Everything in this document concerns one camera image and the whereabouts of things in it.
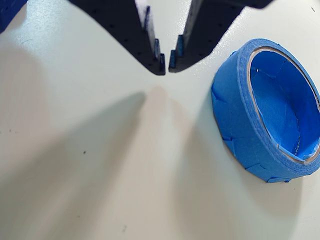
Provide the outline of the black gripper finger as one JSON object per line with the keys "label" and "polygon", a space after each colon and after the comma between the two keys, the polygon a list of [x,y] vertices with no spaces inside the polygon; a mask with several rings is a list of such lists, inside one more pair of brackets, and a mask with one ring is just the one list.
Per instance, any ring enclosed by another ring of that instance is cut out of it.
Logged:
{"label": "black gripper finger", "polygon": [[145,0],[72,0],[109,32],[140,64],[166,74],[165,55],[155,36],[151,6]]}
{"label": "black gripper finger", "polygon": [[168,71],[182,72],[211,54],[243,8],[265,8],[269,0],[193,0],[183,34],[170,53]]}

